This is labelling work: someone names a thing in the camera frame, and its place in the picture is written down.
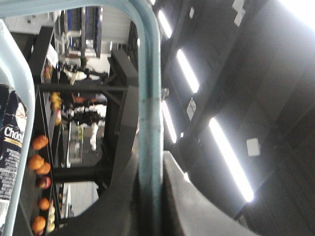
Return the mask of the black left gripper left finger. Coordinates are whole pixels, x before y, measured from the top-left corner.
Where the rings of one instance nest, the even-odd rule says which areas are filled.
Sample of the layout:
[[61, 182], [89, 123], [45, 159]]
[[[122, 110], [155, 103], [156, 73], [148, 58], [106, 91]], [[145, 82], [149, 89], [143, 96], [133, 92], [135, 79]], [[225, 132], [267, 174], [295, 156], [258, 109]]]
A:
[[138, 236], [138, 152], [131, 155], [120, 177], [81, 215], [52, 236]]

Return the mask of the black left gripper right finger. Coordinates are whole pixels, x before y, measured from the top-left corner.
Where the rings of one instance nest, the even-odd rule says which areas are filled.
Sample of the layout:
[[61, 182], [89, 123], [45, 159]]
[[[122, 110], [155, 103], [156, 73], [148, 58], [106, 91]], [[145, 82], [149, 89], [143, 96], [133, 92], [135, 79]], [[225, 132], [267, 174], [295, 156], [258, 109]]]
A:
[[254, 236], [190, 182], [169, 151], [163, 152], [163, 236]]

